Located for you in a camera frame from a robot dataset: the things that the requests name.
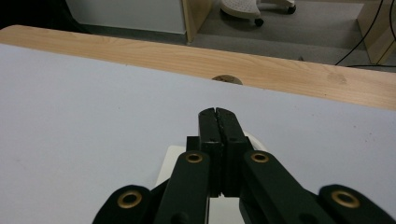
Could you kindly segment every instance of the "chair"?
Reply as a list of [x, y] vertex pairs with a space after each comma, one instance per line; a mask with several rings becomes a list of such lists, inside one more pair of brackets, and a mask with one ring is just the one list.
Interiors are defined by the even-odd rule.
[[220, 0], [220, 8], [228, 15], [253, 19], [256, 26], [260, 27], [264, 24], [264, 20], [261, 18], [258, 5], [263, 2], [287, 7], [289, 14], [293, 14], [296, 10], [294, 0]]

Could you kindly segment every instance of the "wooden edge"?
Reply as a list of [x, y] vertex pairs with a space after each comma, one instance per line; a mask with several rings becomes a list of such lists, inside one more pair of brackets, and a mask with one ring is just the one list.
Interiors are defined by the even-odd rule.
[[396, 110], [393, 73], [19, 25], [1, 30], [0, 43]]

